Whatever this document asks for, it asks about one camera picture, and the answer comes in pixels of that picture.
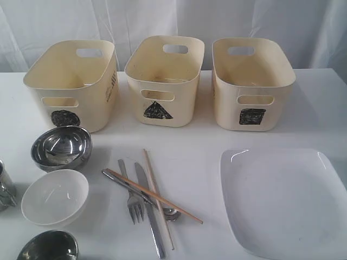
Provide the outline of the light wooden chopstick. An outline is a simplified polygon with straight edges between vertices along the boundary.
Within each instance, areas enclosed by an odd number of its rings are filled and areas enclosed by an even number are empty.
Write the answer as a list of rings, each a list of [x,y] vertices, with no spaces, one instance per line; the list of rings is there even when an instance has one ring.
[[[149,179],[150,179],[150,183],[151,183],[151,186],[152,186],[152,190],[157,195],[160,195],[159,190],[157,188],[157,183],[156,183],[156,180],[155,180],[155,176],[153,174],[153,169],[152,169],[152,166],[151,166],[151,163],[150,163],[150,158],[149,158],[148,152],[144,148],[143,148],[143,155],[144,155],[144,158],[145,158],[145,161],[146,161],[146,168],[147,168],[147,172],[149,174]],[[160,213],[162,221],[164,223],[165,232],[166,232],[166,234],[168,236],[168,239],[170,241],[170,244],[171,244],[171,250],[174,251],[175,246],[174,246],[174,242],[173,242],[172,237],[171,237],[170,229],[168,227],[168,222],[165,219],[165,214],[164,214],[164,211],[163,211],[162,203],[158,199],[156,201],[157,201],[157,206],[158,206],[159,213]]]

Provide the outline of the stainless steel knife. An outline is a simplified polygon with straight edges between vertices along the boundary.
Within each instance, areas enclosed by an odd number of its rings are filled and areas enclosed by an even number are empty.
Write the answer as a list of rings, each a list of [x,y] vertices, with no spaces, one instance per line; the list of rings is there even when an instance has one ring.
[[[134,166],[135,166],[136,175],[138,178],[138,184],[148,190],[149,189],[149,183],[147,181],[147,177],[146,177],[144,169],[137,162],[134,163]],[[160,230],[159,230],[156,218],[155,218],[153,206],[151,204],[145,202],[145,207],[146,207],[147,217],[149,219],[149,223],[150,223],[150,227],[151,227],[151,231],[152,231],[152,236],[153,236],[153,240],[155,243],[158,257],[159,257],[159,259],[164,259],[165,258],[164,243],[162,241],[162,236],[160,234]]]

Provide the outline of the brown wooden chopstick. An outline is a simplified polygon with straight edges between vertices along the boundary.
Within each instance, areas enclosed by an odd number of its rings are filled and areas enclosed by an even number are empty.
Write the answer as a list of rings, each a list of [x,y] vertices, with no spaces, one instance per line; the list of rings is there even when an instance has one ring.
[[[185,211],[184,209],[178,207],[177,205],[171,203],[170,201],[166,200],[165,198],[161,197],[160,195],[157,195],[156,193],[146,189],[145,187],[143,187],[143,186],[141,186],[141,185],[139,185],[139,184],[137,184],[137,183],[135,183],[135,182],[133,182],[133,181],[123,177],[123,176],[121,176],[120,174],[118,174],[117,172],[115,172],[115,171],[113,171],[113,170],[111,170],[109,168],[105,169],[105,171],[109,172],[110,174],[112,174],[116,178],[121,179],[123,182],[129,184],[130,186],[136,187],[138,190],[141,190],[142,192],[146,193],[148,196],[152,196],[155,199],[160,200],[162,203],[171,206],[172,208],[176,209],[177,211],[179,211],[179,212],[181,212],[181,213],[191,217],[192,219],[198,221],[200,224],[203,224],[202,220],[200,220],[199,218],[195,217],[194,215],[188,213],[187,211]]]

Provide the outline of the stainless steel fork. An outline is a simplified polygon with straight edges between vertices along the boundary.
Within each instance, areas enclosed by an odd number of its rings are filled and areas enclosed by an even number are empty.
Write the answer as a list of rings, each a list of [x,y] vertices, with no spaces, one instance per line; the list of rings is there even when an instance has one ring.
[[[118,159],[118,166],[120,168],[121,175],[128,178],[125,163],[122,159]],[[136,220],[140,223],[140,218],[144,220],[142,203],[131,190],[128,190],[127,207],[133,224],[136,223]]]

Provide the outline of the stainless steel spoon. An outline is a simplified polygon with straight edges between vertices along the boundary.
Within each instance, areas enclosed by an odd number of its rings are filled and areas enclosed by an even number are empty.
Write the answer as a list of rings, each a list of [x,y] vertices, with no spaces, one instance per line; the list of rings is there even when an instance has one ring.
[[[134,194],[140,196],[141,198],[144,199],[144,202],[147,204],[150,204],[152,206],[154,206],[156,209],[158,209],[158,206],[155,202],[153,202],[150,197],[145,194],[144,192],[140,191],[139,189],[131,186],[130,184],[128,184],[127,182],[121,180],[118,177],[115,177],[114,175],[112,175],[111,173],[109,173],[109,171],[107,171],[106,169],[101,171],[105,176],[107,176],[108,178],[110,178],[111,180],[115,181],[116,183],[120,184],[121,186],[125,187],[128,191],[132,191]],[[173,208],[163,208],[163,212],[164,212],[164,217],[166,221],[176,221],[180,216],[181,213],[179,211],[177,211],[176,209]]]

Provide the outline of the large stainless steel bowl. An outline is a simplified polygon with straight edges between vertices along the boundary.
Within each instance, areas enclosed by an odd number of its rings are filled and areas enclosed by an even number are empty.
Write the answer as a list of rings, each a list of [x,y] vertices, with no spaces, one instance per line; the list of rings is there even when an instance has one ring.
[[[45,172],[80,170],[90,159],[92,136],[79,126],[61,126],[40,135],[30,151],[35,165]]]

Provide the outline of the white ceramic bowl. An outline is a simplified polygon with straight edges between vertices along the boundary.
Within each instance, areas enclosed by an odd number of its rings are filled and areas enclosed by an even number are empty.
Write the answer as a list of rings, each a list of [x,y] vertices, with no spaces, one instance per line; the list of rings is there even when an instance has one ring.
[[[56,170],[33,182],[21,201],[23,217],[46,228],[62,228],[84,211],[89,182],[76,170]]]

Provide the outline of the small stainless steel cup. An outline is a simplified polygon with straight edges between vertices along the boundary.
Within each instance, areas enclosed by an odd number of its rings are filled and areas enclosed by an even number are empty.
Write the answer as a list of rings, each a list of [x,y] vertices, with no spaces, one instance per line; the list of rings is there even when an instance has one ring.
[[[78,256],[78,243],[71,233],[48,230],[32,238],[17,259],[78,259]]]

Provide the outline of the steel mug with handle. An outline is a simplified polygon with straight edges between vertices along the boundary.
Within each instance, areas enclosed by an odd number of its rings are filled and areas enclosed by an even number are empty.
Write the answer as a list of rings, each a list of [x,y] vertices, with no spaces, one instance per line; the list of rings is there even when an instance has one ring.
[[[4,163],[1,161],[1,212],[10,206],[17,206],[16,196],[16,187],[5,170]]]

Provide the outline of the cream bin with triangle mark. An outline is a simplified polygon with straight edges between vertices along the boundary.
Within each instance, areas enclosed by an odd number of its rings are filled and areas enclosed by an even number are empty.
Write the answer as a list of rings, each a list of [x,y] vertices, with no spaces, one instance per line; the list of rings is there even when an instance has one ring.
[[[159,35],[141,42],[124,69],[138,121],[182,127],[192,120],[204,49],[193,37]]]

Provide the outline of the cream bin with square mark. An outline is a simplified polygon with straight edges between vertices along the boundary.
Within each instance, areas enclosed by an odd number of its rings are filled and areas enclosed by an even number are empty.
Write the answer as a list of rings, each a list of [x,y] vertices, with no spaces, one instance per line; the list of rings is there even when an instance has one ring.
[[[273,129],[296,81],[282,48],[265,38],[221,38],[212,57],[217,124],[231,131]]]

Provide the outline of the cream bin with circle mark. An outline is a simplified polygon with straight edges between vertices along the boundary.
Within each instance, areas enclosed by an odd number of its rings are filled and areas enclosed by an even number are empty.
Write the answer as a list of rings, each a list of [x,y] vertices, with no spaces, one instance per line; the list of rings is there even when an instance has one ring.
[[[23,78],[51,127],[104,128],[118,93],[115,46],[104,40],[69,40],[50,46]]]

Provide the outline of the white square plate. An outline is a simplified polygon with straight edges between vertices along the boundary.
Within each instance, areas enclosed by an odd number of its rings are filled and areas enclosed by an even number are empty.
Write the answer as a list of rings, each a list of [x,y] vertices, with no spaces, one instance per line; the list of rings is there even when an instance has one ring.
[[[236,241],[264,259],[346,259],[346,187],[308,148],[228,149],[224,206]]]

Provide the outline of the white backdrop curtain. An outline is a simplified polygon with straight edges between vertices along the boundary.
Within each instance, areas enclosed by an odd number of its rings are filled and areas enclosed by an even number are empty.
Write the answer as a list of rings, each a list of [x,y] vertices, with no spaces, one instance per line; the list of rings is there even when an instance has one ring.
[[[24,72],[64,40],[114,43],[118,68],[142,40],[190,36],[278,43],[294,68],[332,68],[346,77],[346,1],[1,1],[1,71]]]

